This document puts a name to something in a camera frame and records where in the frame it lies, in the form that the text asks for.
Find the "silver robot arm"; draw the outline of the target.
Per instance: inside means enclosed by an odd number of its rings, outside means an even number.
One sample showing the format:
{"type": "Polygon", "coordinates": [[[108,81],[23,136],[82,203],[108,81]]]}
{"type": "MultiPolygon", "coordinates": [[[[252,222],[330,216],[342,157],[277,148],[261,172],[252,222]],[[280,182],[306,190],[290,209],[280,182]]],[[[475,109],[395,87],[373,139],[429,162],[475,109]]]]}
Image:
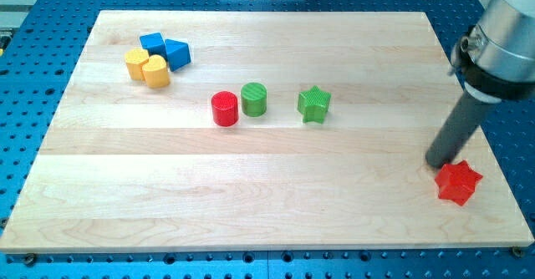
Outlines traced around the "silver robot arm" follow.
{"type": "Polygon", "coordinates": [[[451,72],[486,104],[534,93],[534,0],[490,0],[451,52],[451,72]]]}

